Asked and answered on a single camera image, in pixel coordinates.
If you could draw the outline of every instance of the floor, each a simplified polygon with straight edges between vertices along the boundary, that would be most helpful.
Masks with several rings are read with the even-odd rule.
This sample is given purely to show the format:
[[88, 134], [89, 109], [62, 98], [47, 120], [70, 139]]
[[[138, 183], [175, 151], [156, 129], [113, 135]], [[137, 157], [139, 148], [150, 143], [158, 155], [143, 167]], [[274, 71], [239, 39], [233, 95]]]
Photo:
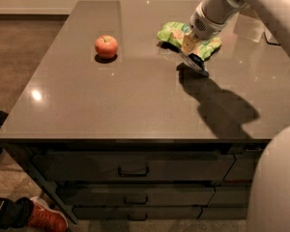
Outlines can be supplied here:
[[[0, 20], [0, 110], [11, 112], [63, 23], [64, 20]], [[36, 195], [43, 195], [43, 192], [4, 152], [0, 156], [0, 197], [17, 200]], [[245, 226], [244, 220], [81, 221], [78, 225], [70, 224], [74, 232], [244, 232]]]

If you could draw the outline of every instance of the table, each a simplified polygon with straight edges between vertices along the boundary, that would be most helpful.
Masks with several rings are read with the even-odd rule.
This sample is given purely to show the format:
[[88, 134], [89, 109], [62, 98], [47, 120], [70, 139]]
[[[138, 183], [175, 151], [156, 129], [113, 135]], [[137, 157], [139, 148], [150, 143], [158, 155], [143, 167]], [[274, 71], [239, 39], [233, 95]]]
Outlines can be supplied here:
[[[196, 5], [78, 2], [0, 130], [73, 222], [246, 217], [255, 164], [290, 125], [290, 59], [239, 15], [199, 76], [156, 38]], [[119, 42], [107, 64], [102, 34]]]

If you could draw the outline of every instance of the sneaker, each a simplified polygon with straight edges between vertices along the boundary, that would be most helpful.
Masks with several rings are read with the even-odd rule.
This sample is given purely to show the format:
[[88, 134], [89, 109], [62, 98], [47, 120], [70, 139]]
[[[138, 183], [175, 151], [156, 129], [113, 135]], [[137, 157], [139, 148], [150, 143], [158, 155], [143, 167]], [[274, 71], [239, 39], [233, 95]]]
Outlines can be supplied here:
[[68, 222], [61, 212], [51, 210], [39, 197], [33, 197], [30, 200], [34, 208], [29, 217], [28, 226], [42, 228], [45, 232], [66, 232]]

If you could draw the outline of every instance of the apple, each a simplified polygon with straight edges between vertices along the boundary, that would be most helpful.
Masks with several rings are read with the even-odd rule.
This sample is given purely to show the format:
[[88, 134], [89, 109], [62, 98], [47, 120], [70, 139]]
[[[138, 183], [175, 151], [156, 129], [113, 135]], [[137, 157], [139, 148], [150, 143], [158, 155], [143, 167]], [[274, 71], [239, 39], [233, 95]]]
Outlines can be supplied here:
[[95, 49], [102, 59], [111, 59], [117, 53], [118, 44], [114, 37], [102, 35], [96, 39]]

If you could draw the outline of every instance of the white robotic arm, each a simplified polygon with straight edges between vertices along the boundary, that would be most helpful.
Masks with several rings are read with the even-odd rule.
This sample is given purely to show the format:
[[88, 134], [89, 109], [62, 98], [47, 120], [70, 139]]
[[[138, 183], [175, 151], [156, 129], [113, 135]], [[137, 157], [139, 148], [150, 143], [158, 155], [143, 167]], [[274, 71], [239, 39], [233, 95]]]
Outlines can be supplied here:
[[[250, 5], [290, 56], [290, 0], [203, 0], [190, 18], [189, 37], [207, 40], [217, 35], [235, 13]], [[183, 43], [188, 53], [193, 46]]]

